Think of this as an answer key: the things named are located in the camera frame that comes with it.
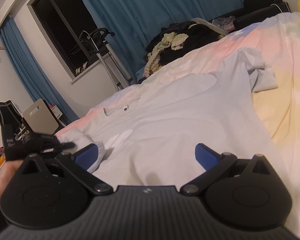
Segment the person's left hand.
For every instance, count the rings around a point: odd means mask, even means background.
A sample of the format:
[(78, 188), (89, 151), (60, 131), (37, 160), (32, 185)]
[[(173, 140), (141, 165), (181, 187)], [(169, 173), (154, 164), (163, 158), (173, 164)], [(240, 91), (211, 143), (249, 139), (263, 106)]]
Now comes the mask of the person's left hand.
[(7, 185), (15, 175), (18, 168), (23, 163), (22, 160), (7, 161), (0, 172), (0, 198), (5, 191)]

